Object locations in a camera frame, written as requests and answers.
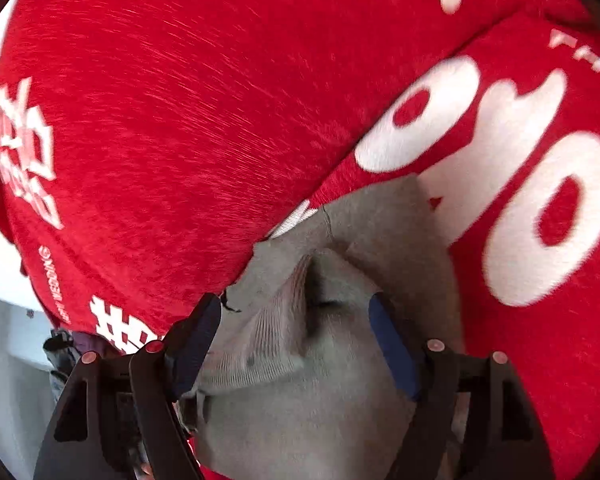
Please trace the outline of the grey small garment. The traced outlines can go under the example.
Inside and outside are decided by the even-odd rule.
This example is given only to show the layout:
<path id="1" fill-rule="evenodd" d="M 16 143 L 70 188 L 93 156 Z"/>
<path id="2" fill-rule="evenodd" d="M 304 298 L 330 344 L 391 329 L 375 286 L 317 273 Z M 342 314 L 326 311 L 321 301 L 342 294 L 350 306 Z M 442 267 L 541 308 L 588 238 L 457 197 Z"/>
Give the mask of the grey small garment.
<path id="1" fill-rule="evenodd" d="M 198 460 L 232 479 L 381 479 L 414 413 L 368 320 L 464 347 L 452 263 L 413 176 L 361 188 L 256 245 L 187 398 Z"/>

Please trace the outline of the red bed cover with lettering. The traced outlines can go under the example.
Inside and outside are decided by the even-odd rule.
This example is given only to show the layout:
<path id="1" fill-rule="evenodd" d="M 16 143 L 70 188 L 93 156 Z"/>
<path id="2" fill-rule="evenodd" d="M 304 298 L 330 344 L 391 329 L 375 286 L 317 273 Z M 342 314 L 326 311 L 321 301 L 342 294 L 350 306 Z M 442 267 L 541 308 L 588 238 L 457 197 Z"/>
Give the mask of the red bed cover with lettering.
<path id="1" fill-rule="evenodd" d="M 294 10 L 212 54 L 219 289 L 298 206 L 414 172 L 474 350 L 518 364 L 559 478 L 600 444 L 600 26 L 574 1 Z"/>

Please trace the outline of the red pillow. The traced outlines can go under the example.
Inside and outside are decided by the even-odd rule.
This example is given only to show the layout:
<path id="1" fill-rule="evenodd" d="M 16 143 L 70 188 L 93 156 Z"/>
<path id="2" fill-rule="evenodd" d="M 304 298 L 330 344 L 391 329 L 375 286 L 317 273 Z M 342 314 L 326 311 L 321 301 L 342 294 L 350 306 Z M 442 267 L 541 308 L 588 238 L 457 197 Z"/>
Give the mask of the red pillow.
<path id="1" fill-rule="evenodd" d="M 421 74 L 581 0 L 17 0 L 0 231 L 53 326 L 124 352 L 237 278 Z"/>

